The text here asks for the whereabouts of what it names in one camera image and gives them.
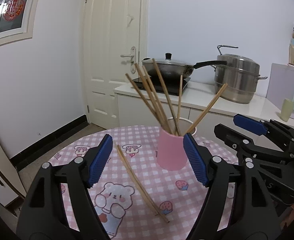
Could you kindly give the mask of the window with red decorations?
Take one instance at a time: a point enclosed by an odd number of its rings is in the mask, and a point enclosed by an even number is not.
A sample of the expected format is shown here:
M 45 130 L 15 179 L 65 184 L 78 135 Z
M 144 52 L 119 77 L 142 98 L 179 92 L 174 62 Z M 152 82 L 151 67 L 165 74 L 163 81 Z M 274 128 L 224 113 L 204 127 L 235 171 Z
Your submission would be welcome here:
M 38 0 L 0 0 L 0 46 L 31 38 Z

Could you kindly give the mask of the pink checkered tablecloth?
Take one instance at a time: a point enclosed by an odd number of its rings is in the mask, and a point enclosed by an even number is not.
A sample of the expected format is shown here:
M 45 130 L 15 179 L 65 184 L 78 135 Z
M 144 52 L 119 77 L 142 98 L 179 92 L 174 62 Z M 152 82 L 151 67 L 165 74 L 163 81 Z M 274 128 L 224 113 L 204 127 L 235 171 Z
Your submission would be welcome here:
M 114 148 L 99 181 L 89 189 L 96 213 L 111 239 L 186 239 L 207 189 L 187 164 L 179 171 L 156 160 L 159 128 L 127 126 L 106 131 L 119 145 L 140 183 L 161 211 L 147 206 Z

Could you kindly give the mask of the wooden chopstick four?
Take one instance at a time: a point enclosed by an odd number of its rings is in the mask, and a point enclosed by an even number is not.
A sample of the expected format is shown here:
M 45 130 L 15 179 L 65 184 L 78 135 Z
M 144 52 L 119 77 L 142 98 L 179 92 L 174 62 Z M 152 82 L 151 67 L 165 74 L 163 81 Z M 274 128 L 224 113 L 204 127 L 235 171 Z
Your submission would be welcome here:
M 172 119 L 174 121 L 175 129 L 176 129 L 176 132 L 177 132 L 177 128 L 176 128 L 176 125 L 177 125 L 176 115 L 175 115 L 175 112 L 174 112 L 174 109 L 173 109 L 173 106 L 172 106 L 172 103 L 171 103 L 171 100 L 170 100 L 170 97 L 169 97 L 169 93 L 168 93 L 167 87 L 165 85 L 165 82 L 163 80 L 162 74 L 161 74 L 161 72 L 159 70 L 159 66 L 156 63 L 155 59 L 152 59 L 152 62 L 153 62 L 153 67 L 156 70 L 156 73 L 158 75 L 158 78 L 159 78 L 159 81 L 161 83 L 161 86 L 163 88 L 163 92 L 164 92 L 164 94 L 165 94 L 165 96 L 167 98 L 167 102 L 168 102 L 168 105 L 169 105 L 169 108 L 170 108 L 170 111 L 171 111 L 171 114 L 172 114 Z

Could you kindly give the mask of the white cutting board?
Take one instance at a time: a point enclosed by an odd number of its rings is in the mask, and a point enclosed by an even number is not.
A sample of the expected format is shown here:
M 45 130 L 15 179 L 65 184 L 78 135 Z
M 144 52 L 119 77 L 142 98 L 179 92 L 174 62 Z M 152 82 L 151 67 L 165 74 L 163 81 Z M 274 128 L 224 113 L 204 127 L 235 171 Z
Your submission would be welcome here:
M 284 99 L 294 100 L 294 66 L 272 64 L 266 98 L 278 109 Z

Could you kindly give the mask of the black wok with lid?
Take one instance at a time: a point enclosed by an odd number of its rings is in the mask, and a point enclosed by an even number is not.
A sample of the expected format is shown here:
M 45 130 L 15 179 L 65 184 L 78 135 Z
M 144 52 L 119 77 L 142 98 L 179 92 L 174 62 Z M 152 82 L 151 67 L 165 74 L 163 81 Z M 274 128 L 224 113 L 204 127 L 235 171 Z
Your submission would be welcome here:
M 144 58 L 142 60 L 142 65 L 146 68 L 150 77 L 158 77 L 158 72 L 160 72 L 164 79 L 180 78 L 181 75 L 185 79 L 190 77 L 194 70 L 201 67 L 227 64 L 227 61 L 224 60 L 202 61 L 195 64 L 189 64 L 181 61 L 174 61 L 171 57 L 171 53 L 166 53 L 165 59 L 161 60 Z

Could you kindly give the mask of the stainless steel steamer pot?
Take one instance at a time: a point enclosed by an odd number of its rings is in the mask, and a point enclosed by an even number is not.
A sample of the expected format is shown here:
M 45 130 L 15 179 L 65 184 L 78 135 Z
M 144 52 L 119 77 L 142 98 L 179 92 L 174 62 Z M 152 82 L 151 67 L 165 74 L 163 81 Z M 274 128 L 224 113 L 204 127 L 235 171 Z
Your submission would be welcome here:
M 214 87 L 218 92 L 226 83 L 228 87 L 221 97 L 236 103 L 248 104 L 252 100 L 258 81 L 266 80 L 260 75 L 260 65 L 252 59 L 234 54 L 219 53 L 218 61 L 224 64 L 214 64 Z

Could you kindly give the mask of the pink paper cup holder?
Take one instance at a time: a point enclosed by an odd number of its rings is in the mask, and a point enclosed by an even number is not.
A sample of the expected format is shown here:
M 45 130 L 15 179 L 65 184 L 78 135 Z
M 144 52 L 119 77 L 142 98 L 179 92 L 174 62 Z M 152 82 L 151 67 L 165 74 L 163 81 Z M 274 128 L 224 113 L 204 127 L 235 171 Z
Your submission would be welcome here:
M 183 136 L 192 124 L 188 119 L 179 119 L 181 136 L 168 133 L 162 127 L 159 129 L 156 160 L 161 168 L 179 171 L 186 166 L 188 158 L 183 148 Z

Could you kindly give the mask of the wooden chopstick seven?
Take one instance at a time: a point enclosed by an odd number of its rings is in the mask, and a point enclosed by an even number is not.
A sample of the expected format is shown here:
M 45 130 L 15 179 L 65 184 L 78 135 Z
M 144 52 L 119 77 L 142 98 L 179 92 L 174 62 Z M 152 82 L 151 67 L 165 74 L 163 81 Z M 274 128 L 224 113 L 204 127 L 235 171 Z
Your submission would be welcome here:
M 146 202 L 147 206 L 154 213 L 154 215 L 159 215 L 159 212 L 156 210 L 154 202 L 152 201 L 151 197 L 148 195 L 148 193 L 144 189 L 143 185 L 140 183 L 140 181 L 137 178 L 136 174 L 133 172 L 133 170 L 132 170 L 129 162 L 127 161 L 125 155 L 123 154 L 120 146 L 115 145 L 115 147 L 117 149 L 117 153 L 118 153 L 118 155 L 119 155 L 119 157 L 120 157 L 120 159 L 121 159 L 127 173 L 129 174 L 131 180 L 135 184 L 135 186 L 136 186 L 137 190 L 139 191 L 140 195 L 142 196 L 142 198 Z

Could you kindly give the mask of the pale green cup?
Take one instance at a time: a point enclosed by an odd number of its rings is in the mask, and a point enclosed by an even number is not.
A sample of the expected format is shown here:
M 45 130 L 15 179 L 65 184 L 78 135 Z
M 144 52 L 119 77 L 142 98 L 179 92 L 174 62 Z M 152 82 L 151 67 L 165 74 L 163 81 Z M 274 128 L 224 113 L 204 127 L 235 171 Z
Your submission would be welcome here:
M 280 118 L 288 122 L 288 120 L 291 117 L 291 114 L 293 113 L 293 108 L 294 108 L 294 102 L 291 101 L 290 99 L 285 98 L 282 104 L 282 108 L 280 111 Z

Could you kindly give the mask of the wooden chopstick five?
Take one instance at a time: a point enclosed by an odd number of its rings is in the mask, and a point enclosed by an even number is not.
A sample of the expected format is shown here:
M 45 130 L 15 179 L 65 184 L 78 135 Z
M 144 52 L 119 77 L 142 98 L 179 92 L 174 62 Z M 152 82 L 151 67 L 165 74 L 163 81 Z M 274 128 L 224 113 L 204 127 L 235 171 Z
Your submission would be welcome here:
M 176 134 L 181 136 L 180 128 L 179 128 L 179 120 L 180 120 L 180 113 L 181 113 L 181 99 L 182 99 L 182 86 L 183 85 L 183 75 L 180 76 L 180 88 L 179 88 L 179 95 L 178 95 L 178 108 L 177 108 L 177 116 L 176 116 Z

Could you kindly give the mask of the wooden chopstick two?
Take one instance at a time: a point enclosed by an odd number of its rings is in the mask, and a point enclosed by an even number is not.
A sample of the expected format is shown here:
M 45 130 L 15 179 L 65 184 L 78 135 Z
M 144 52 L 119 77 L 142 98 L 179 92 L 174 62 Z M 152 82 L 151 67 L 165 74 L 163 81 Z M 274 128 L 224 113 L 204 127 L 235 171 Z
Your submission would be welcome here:
M 158 108 L 156 99 L 154 97 L 154 94 L 153 94 L 153 92 L 152 92 L 152 90 L 151 90 L 151 88 L 150 88 L 150 86 L 148 84 L 147 78 L 145 77 L 144 70 L 141 69 L 139 67 L 139 64 L 137 64 L 137 63 L 135 63 L 135 68 L 138 71 L 138 74 L 140 75 L 140 78 L 142 80 L 143 86 L 144 86 L 145 90 L 148 93 L 148 96 L 149 96 L 150 101 L 151 101 L 151 103 L 153 105 L 153 108 L 155 110 L 155 113 L 157 115 L 157 119 L 158 119 L 159 123 L 161 124 L 162 128 L 167 131 L 167 129 L 166 129 L 165 125 L 164 125 L 164 121 L 163 121 L 163 119 L 161 117 L 161 114 L 160 114 L 160 111 L 159 111 L 159 108 Z

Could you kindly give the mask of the white brown side cabinet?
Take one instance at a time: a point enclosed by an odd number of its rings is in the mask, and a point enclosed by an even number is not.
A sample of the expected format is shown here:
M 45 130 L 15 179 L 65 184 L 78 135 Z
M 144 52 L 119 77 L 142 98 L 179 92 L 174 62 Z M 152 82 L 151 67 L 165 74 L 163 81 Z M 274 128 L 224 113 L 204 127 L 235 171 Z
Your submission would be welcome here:
M 0 145 L 0 204 L 12 210 L 24 201 L 26 195 L 18 171 Z

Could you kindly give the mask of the wooden chopstick three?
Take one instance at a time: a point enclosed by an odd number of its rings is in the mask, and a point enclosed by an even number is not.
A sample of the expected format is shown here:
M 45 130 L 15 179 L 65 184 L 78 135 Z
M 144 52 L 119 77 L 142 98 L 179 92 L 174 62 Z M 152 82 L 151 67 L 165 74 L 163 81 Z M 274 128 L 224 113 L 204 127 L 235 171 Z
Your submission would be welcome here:
M 149 86 L 150 86 L 150 88 L 151 88 L 151 90 L 152 90 L 152 92 L 154 94 L 154 97 L 156 99 L 156 102 L 157 102 L 157 105 L 158 105 L 158 108 L 159 108 L 161 117 L 162 117 L 162 119 L 164 121 L 164 125 L 165 125 L 165 127 L 167 129 L 167 132 L 171 134 L 172 133 L 172 130 L 170 129 L 167 116 L 166 116 L 165 111 L 163 109 L 163 106 L 162 106 L 162 104 L 161 104 L 161 102 L 160 102 L 160 100 L 158 98 L 156 89 L 155 89 L 155 87 L 154 87 L 154 85 L 153 85 L 153 83 L 152 83 L 152 81 L 150 79 L 150 76 L 149 76 L 148 72 L 146 71 L 146 68 L 144 66 L 142 66 L 142 68 L 144 70 L 144 74 L 145 74 L 145 77 L 147 78 L 148 84 L 149 84 Z

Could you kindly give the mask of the wooden chopstick six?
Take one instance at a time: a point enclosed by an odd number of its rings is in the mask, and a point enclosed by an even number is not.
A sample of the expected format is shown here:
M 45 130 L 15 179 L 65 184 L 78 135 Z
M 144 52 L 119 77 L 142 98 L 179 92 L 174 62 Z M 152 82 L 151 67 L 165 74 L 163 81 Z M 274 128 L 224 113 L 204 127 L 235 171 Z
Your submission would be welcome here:
M 211 110 L 214 104 L 218 101 L 218 99 L 222 96 L 223 92 L 227 89 L 228 83 L 224 83 L 219 91 L 215 94 L 214 98 L 207 105 L 207 107 L 202 111 L 202 113 L 197 117 L 197 119 L 189 126 L 184 134 L 190 133 L 197 127 L 197 125 L 202 121 L 202 119 L 207 115 L 207 113 Z

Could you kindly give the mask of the white panel door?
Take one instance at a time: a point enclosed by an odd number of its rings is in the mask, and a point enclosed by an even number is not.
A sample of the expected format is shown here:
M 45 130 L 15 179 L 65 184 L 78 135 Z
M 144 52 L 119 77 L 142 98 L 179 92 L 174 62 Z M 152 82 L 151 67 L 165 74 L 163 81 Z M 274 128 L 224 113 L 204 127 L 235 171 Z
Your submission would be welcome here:
M 114 89 L 132 79 L 130 60 L 121 58 L 137 49 L 136 63 L 144 54 L 145 0 L 85 0 L 83 27 L 83 81 L 87 115 L 102 128 L 119 125 Z

